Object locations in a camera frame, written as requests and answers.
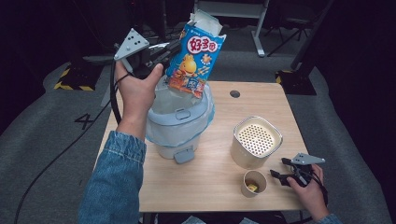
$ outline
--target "snack bag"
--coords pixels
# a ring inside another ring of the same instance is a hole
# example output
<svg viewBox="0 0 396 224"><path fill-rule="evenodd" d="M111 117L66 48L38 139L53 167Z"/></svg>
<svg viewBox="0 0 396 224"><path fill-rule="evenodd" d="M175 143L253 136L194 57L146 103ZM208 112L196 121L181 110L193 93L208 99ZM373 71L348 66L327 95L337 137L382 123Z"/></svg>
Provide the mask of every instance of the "snack bag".
<svg viewBox="0 0 396 224"><path fill-rule="evenodd" d="M198 10L180 35L181 50L166 69L168 85L201 98L226 35L219 36L219 21Z"/></svg>

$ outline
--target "table leg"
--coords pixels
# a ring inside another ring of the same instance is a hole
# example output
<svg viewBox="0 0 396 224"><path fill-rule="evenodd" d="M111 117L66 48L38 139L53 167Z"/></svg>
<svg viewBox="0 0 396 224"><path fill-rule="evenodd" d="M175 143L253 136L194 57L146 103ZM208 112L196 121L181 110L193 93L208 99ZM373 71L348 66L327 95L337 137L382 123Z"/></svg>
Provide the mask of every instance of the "table leg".
<svg viewBox="0 0 396 224"><path fill-rule="evenodd" d="M260 35L260 30L262 29L262 22L264 21L265 13L267 12L267 7L268 7L268 1L265 1L265 3L262 5L262 12L260 13L259 22L257 23L256 31L251 32L254 45L256 45L257 53L259 54L260 57L264 57L265 55L264 49L262 48L262 42L259 39L259 35Z"/></svg>

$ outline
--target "denim sleeve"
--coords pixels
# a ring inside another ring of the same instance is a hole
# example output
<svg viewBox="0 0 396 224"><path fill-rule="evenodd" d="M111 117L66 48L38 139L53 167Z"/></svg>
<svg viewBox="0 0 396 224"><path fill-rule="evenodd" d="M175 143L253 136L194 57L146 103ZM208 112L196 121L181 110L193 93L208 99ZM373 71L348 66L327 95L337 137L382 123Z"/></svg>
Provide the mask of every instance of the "denim sleeve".
<svg viewBox="0 0 396 224"><path fill-rule="evenodd" d="M146 144L126 133L110 132L85 188L78 223L137 223Z"/></svg>
<svg viewBox="0 0 396 224"><path fill-rule="evenodd" d="M319 220L317 224L342 224L342 222L335 214L329 214L328 216Z"/></svg>

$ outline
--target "wooden table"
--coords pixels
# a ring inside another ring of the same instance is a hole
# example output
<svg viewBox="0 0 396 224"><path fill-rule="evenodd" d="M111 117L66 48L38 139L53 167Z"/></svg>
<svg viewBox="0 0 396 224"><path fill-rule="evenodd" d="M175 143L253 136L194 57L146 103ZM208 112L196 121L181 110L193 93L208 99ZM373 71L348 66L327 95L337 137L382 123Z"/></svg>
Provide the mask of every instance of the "wooden table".
<svg viewBox="0 0 396 224"><path fill-rule="evenodd" d="M271 177L269 170L290 173L281 158L292 159L298 152L307 153L303 138L290 110L286 95L276 83L209 81L216 113L211 125L201 134L194 160L176 164L164 159L155 145L146 141L148 151L145 177L140 191L141 212L187 211L263 211L304 209L296 194ZM233 98L230 91L239 91ZM256 169L265 174L264 193L246 198L241 193L247 171L233 161L230 148L233 128L249 116L260 116L272 123L283 135L281 147L264 166ZM113 114L108 121L100 152L108 133L115 130Z"/></svg>

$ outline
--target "hand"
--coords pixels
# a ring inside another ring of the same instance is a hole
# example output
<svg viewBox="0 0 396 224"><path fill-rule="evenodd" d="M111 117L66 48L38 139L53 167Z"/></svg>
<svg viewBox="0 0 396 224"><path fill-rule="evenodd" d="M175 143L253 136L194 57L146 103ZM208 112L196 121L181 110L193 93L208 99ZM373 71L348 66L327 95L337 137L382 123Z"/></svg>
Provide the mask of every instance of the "hand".
<svg viewBox="0 0 396 224"><path fill-rule="evenodd" d="M312 169L323 184L323 170L316 164L312 164ZM288 177L288 181L314 221L319 221L330 214L324 202L323 193L316 181L311 180L305 188L302 188L292 177Z"/></svg>
<svg viewBox="0 0 396 224"><path fill-rule="evenodd" d="M124 65L116 62L115 77L127 74ZM131 134L142 141L146 135L146 119L155 98L155 86L163 74L163 65L157 64L144 80L128 76L118 83L123 102L122 120L118 132Z"/></svg>

